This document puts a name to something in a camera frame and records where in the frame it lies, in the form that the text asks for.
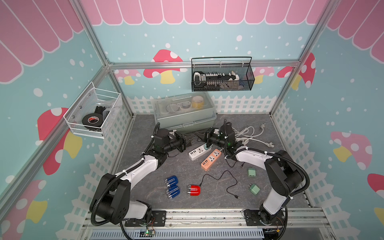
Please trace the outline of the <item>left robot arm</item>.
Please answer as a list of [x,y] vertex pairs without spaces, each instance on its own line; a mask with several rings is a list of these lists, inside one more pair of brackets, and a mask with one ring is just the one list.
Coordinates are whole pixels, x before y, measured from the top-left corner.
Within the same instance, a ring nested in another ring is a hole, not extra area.
[[152,207],[142,201],[131,200],[131,190],[147,175],[160,168],[172,151],[184,152],[192,145],[192,138],[178,132],[171,133],[157,123],[151,141],[138,162],[116,174],[102,176],[90,204],[91,223],[102,226],[135,220],[147,225],[152,220]]

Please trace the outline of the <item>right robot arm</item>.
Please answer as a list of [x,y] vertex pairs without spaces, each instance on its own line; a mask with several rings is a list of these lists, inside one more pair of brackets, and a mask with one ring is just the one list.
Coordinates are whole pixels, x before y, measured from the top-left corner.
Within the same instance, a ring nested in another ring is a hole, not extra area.
[[216,129],[209,128],[199,138],[209,147],[215,145],[224,151],[227,159],[248,163],[267,172],[272,189],[258,210],[261,224],[268,226],[286,210],[288,202],[310,186],[310,177],[302,166],[292,160],[286,151],[268,152],[244,145],[236,140],[232,123]]

